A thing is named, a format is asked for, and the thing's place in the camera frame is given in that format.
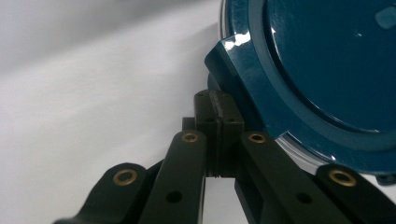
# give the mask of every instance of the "blue lid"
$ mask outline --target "blue lid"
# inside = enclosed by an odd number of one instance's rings
[[[395,173],[393,4],[226,1],[224,38],[205,63],[254,129],[325,161]]]

